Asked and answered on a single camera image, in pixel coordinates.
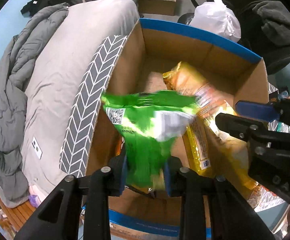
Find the barcode label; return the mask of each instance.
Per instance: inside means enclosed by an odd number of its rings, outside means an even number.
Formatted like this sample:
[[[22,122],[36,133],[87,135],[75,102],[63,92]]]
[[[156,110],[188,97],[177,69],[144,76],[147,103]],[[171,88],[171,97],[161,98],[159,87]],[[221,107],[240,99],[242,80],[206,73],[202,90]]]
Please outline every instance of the barcode label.
[[[125,114],[125,108],[106,108],[106,114],[113,124],[121,124]]]

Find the purple object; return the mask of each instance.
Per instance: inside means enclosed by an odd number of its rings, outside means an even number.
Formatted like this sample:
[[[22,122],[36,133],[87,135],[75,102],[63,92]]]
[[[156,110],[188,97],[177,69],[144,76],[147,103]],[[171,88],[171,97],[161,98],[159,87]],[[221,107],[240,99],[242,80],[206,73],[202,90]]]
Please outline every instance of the purple object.
[[[37,197],[38,197],[37,195],[30,195],[30,196],[29,196],[29,202],[30,202],[30,204],[31,204],[33,207],[35,207],[35,208],[38,207],[38,203],[36,202],[36,198],[37,198]]]

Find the gray chevron pattern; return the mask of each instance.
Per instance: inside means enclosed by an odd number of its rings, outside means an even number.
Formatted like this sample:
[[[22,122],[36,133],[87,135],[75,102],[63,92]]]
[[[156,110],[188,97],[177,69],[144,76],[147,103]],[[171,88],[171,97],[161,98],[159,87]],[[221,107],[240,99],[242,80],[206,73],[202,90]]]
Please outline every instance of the gray chevron pattern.
[[[83,76],[68,120],[61,148],[59,168],[77,178],[85,175],[89,147],[101,105],[100,96],[127,40],[127,36],[108,36],[98,47]]]

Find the gray comforter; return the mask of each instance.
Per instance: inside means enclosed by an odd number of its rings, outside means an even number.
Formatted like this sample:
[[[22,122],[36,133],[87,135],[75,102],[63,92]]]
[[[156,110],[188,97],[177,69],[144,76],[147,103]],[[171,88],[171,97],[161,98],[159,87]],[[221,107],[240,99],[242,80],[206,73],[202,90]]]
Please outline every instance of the gray comforter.
[[[24,82],[46,43],[68,15],[66,4],[43,8],[13,37],[0,60],[0,186],[8,200],[26,194],[28,181],[21,171],[27,97]]]

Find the screw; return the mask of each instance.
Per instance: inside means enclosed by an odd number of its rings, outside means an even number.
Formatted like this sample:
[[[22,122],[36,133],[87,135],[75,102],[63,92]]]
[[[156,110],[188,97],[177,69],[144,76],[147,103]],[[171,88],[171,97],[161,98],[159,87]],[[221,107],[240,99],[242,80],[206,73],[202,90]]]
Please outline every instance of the screw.
[[[66,182],[71,182],[71,181],[73,181],[74,180],[74,176],[73,175],[67,175],[66,177],[65,177],[65,181]]]
[[[261,146],[257,146],[254,151],[257,155],[263,155],[266,152],[266,150]]]
[[[181,168],[180,168],[180,172],[181,172],[181,173],[189,172],[189,168],[187,168],[187,167],[181,167]]]
[[[252,125],[250,125],[250,129],[257,130],[258,126],[256,124],[252,124]]]
[[[216,179],[219,181],[219,182],[223,182],[226,180],[226,178],[223,176],[223,175],[218,175],[216,176]]]
[[[110,172],[111,168],[108,167],[108,166],[105,166],[105,167],[102,167],[100,170],[101,170],[103,173],[107,173],[107,172]]]

